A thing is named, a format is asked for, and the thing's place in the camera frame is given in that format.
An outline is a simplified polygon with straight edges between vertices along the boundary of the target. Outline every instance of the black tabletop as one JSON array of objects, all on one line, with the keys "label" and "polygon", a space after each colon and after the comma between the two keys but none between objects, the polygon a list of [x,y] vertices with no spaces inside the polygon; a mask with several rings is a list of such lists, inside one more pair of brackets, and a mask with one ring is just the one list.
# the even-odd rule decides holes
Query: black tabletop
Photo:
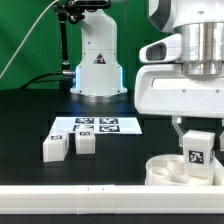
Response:
[{"label": "black tabletop", "polygon": [[[74,134],[63,162],[43,163],[42,144],[57,116],[137,117],[142,135],[96,135],[96,154],[77,155]],[[198,120],[217,129],[216,120]],[[145,163],[181,153],[171,118],[139,115],[133,92],[124,101],[92,104],[58,90],[0,92],[0,185],[143,185]],[[0,216],[0,223],[223,223],[214,215]]]}]

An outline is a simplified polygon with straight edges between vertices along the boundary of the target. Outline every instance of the white cube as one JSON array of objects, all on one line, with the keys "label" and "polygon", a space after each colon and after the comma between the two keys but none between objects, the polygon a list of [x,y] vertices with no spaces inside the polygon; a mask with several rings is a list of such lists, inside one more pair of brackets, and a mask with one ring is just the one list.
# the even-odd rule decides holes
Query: white cube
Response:
[{"label": "white cube", "polygon": [[63,161],[69,149],[69,133],[50,133],[43,143],[44,162]]},{"label": "white cube", "polygon": [[210,178],[214,174],[215,134],[188,131],[183,136],[184,169],[189,175]]},{"label": "white cube", "polygon": [[96,138],[92,128],[80,127],[75,130],[77,154],[95,154]]}]

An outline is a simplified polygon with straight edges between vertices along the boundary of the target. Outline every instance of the cable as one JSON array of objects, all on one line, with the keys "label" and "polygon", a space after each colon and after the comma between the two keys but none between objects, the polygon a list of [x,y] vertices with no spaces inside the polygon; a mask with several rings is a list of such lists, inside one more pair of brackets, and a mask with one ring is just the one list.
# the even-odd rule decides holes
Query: cable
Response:
[{"label": "cable", "polygon": [[22,43],[19,45],[18,49],[15,51],[15,53],[13,54],[13,56],[11,57],[11,59],[9,60],[8,64],[5,66],[4,70],[2,71],[2,73],[0,75],[0,79],[3,77],[3,75],[5,74],[5,72],[8,70],[9,66],[11,65],[11,63],[13,62],[13,60],[15,59],[15,57],[17,56],[17,54],[19,53],[20,49],[23,47],[24,43],[27,41],[28,37],[30,36],[30,34],[32,33],[32,31],[34,30],[34,28],[36,27],[36,25],[38,24],[38,22],[41,20],[41,18],[44,16],[44,14],[48,11],[48,9],[50,9],[51,6],[54,5],[55,3],[57,3],[58,1],[59,0],[53,1],[49,6],[47,6],[47,8],[38,17],[38,19],[36,20],[36,22],[33,24],[33,26],[31,27],[31,29],[29,30],[29,32],[27,33],[27,35],[23,39]]},{"label": "cable", "polygon": [[30,84],[35,83],[39,79],[47,78],[47,77],[50,77],[50,76],[57,76],[57,75],[62,75],[62,72],[47,73],[47,74],[44,74],[44,75],[37,76],[37,77],[31,79],[29,82],[22,85],[20,87],[20,89],[26,89]]},{"label": "cable", "polygon": [[35,84],[35,83],[60,82],[60,81],[61,81],[61,79],[40,80],[40,81],[31,82],[31,83],[29,83],[29,85],[31,85],[31,84]]}]

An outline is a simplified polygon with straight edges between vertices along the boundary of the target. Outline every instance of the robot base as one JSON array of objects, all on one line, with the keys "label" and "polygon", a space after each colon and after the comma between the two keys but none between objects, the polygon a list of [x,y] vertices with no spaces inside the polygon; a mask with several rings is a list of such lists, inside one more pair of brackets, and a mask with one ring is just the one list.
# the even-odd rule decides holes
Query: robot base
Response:
[{"label": "robot base", "polygon": [[83,95],[81,93],[72,93],[72,99],[81,100],[88,103],[111,103],[117,101],[123,101],[127,99],[127,92],[119,93],[112,96],[93,96],[93,95]]}]

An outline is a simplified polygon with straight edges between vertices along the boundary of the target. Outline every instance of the warning label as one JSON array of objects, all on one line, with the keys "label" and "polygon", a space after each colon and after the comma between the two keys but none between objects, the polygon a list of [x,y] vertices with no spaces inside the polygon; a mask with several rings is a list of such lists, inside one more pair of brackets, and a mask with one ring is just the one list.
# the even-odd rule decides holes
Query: warning label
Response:
[{"label": "warning label", "polygon": [[106,64],[102,53],[99,53],[99,55],[97,56],[96,60],[94,61],[94,64]]}]

